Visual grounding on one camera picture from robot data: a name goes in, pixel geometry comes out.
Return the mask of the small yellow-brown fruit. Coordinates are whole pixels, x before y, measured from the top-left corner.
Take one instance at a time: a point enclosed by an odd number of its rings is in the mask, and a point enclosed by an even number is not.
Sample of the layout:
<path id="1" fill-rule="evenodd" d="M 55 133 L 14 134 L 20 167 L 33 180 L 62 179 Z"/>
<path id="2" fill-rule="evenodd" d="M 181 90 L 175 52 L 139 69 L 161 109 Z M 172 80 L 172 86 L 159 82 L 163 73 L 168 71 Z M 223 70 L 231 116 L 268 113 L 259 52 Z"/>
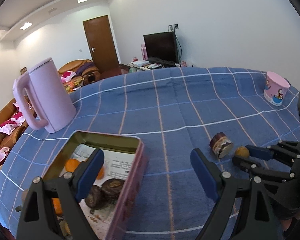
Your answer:
<path id="1" fill-rule="evenodd" d="M 248 158 L 249 155 L 250 155 L 249 150 L 246 147 L 244 147 L 244 146 L 239 146 L 235 150 L 235 156 Z"/>

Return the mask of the large orange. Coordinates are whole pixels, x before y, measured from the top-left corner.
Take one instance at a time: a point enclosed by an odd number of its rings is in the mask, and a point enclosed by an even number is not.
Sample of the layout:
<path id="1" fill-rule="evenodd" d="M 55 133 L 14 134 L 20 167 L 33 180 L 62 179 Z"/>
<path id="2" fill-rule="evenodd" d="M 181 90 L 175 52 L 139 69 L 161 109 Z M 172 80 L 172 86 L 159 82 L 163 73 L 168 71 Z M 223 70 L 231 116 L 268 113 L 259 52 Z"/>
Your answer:
<path id="1" fill-rule="evenodd" d="M 53 207 L 55 209 L 56 215 L 61 216 L 63 214 L 63 211 L 62 211 L 60 200 L 58 198 L 53 198 L 52 202 L 53 202 Z"/>

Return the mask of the cut purple sugarcane piece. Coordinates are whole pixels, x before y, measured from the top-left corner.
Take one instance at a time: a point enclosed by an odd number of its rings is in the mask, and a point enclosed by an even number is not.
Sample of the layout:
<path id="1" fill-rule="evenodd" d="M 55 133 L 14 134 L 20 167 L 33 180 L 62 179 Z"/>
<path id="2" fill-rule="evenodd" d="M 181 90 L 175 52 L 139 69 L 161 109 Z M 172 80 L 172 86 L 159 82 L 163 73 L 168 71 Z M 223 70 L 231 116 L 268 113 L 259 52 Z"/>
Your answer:
<path id="1" fill-rule="evenodd" d="M 219 132 L 210 140 L 210 148 L 218 159 L 224 158 L 233 149 L 233 142 L 223 133 Z"/>

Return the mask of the small orange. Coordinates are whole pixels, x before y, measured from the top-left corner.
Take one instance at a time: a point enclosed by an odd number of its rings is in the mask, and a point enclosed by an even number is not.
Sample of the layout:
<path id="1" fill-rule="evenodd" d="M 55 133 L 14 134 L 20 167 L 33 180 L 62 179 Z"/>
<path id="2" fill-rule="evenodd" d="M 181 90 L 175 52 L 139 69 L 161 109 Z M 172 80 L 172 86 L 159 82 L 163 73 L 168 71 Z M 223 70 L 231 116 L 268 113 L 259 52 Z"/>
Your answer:
<path id="1" fill-rule="evenodd" d="M 65 163 L 65 170 L 66 172 L 74 172 L 75 169 L 79 166 L 81 162 L 77 159 L 68 159 L 67 162 Z"/>
<path id="2" fill-rule="evenodd" d="M 102 180 L 104 178 L 104 176 L 105 176 L 105 168 L 104 168 L 104 166 L 102 166 L 99 170 L 96 180 Z"/>

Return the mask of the purple passion fruit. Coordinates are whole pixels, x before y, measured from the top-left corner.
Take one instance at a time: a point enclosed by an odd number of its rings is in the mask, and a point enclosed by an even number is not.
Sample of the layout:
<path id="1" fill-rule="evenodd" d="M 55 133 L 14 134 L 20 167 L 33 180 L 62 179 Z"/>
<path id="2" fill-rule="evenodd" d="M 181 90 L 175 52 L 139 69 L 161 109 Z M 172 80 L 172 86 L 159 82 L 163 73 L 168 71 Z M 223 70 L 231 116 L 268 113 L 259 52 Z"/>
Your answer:
<path id="1" fill-rule="evenodd" d="M 104 206 L 104 198 L 100 187 L 93 185 L 84 201 L 91 209 L 99 209 Z"/>

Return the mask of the blue plaid tablecloth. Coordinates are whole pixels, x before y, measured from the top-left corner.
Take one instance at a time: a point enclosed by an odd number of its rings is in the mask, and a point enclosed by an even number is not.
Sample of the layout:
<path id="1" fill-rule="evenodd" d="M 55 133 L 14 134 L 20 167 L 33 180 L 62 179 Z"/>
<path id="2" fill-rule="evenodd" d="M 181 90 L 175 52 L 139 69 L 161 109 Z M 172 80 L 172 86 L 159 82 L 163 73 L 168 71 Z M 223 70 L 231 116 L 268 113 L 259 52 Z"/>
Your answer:
<path id="1" fill-rule="evenodd" d="M 300 140 L 298 85 L 281 106 L 263 96 L 266 75 L 241 68 L 165 68 L 111 77 L 73 92 L 77 114 L 50 134 L 28 128 L 0 171 L 0 222 L 16 234 L 21 194 L 75 131 L 139 137 L 149 162 L 125 239 L 195 239 L 213 208 L 191 166 L 199 148 L 221 170 L 245 177 L 209 146 L 222 132 L 235 147 Z"/>

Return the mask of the pink tin box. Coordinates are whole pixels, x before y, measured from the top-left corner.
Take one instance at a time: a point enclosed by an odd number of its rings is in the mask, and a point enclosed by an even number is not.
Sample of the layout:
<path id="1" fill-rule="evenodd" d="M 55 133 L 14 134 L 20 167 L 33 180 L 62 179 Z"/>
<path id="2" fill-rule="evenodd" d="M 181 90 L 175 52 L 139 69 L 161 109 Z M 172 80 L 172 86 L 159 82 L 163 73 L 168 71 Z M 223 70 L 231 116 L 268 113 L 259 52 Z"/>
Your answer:
<path id="1" fill-rule="evenodd" d="M 138 137 L 73 133 L 32 180 L 17 239 L 122 239 L 146 166 Z"/>

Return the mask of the pink cartoon cup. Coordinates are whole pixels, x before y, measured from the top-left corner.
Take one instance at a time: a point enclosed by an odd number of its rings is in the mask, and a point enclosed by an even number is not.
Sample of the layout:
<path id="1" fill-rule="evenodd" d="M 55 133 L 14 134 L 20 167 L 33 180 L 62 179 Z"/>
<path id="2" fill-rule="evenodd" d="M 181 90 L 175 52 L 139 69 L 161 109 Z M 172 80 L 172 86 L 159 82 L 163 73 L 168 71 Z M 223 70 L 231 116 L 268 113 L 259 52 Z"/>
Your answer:
<path id="1" fill-rule="evenodd" d="M 266 72 L 266 85 L 264 87 L 264 98 L 274 106 L 281 106 L 290 83 L 275 72 Z"/>

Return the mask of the paper leaflet in tin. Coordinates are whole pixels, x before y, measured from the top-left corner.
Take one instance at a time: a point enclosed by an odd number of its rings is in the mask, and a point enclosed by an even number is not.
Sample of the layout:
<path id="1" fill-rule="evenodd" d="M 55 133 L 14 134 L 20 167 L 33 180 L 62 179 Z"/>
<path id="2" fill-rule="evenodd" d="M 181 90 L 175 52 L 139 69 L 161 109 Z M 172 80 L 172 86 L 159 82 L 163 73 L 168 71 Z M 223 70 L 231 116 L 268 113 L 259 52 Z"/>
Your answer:
<path id="1" fill-rule="evenodd" d="M 93 185 L 100 187 L 111 178 L 126 180 L 135 158 L 133 153 L 116 152 L 111 150 L 102 150 L 104 153 L 104 161 L 102 166 L 105 168 L 105 176 L 102 180 L 95 180 Z M 104 194 L 104 206 L 99 209 L 89 208 L 84 199 L 80 202 L 80 206 L 98 238 L 103 239 L 110 227 L 114 217 L 115 206 L 117 200 L 109 200 Z"/>

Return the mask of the brown leather sofa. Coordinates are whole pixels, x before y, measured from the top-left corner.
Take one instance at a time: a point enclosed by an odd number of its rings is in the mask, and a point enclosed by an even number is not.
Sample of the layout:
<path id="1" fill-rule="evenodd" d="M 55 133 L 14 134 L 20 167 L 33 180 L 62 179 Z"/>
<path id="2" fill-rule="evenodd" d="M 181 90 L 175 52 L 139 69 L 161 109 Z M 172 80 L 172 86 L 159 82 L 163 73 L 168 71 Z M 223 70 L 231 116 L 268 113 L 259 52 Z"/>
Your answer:
<path id="1" fill-rule="evenodd" d="M 28 126 L 15 99 L 0 111 L 0 168 Z"/>

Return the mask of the pink electric kettle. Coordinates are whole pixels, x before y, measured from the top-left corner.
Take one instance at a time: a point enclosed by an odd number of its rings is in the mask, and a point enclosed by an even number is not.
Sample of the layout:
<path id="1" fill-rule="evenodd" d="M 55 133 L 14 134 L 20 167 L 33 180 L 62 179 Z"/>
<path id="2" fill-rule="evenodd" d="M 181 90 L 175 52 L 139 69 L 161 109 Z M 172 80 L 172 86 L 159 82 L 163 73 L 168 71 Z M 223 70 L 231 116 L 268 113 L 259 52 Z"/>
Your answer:
<path id="1" fill-rule="evenodd" d="M 47 58 L 18 77 L 13 95 L 28 125 L 56 133 L 74 119 L 76 108 L 61 83 L 54 61 Z"/>

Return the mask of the black television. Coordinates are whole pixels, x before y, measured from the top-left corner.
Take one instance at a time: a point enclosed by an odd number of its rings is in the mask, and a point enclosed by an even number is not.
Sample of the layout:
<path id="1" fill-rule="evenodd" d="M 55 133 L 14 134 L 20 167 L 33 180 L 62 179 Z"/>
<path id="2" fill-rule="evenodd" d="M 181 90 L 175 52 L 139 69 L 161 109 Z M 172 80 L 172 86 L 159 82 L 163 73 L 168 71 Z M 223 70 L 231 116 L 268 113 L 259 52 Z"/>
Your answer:
<path id="1" fill-rule="evenodd" d="M 147 34 L 143 36 L 147 59 L 150 63 L 175 66 L 179 63 L 177 38 L 175 32 Z"/>

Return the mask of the tv stand with clutter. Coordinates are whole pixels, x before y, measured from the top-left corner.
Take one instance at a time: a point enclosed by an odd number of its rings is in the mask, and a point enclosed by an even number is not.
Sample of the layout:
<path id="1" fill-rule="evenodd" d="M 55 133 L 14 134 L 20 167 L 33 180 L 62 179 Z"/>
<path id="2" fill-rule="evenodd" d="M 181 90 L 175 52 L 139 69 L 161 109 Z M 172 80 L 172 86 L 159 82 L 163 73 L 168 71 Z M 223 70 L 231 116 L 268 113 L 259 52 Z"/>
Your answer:
<path id="1" fill-rule="evenodd" d="M 145 60 L 133 61 L 128 64 L 128 67 L 130 68 L 131 73 L 164 68 L 162 64 L 150 63 Z"/>

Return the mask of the brown wooden door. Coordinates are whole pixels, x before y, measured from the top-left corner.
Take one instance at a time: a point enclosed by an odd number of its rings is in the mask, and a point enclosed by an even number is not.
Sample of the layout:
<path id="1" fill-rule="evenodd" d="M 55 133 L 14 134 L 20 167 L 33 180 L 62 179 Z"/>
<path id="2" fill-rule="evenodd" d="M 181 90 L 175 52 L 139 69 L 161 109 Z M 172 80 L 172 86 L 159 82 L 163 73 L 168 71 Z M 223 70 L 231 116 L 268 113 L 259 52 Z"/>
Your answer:
<path id="1" fill-rule="evenodd" d="M 108 15 L 83 22 L 91 57 L 101 73 L 119 66 Z"/>

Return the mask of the wall power socket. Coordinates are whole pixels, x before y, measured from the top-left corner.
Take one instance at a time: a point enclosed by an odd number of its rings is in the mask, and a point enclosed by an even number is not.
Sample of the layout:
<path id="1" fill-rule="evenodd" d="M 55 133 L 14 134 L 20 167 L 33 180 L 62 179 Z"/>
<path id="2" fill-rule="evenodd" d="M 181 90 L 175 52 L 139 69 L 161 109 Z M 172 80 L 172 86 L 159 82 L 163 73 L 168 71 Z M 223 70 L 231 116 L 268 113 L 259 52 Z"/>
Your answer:
<path id="1" fill-rule="evenodd" d="M 179 28 L 178 24 L 172 24 L 168 26 L 168 31 L 175 31 L 178 28 Z"/>

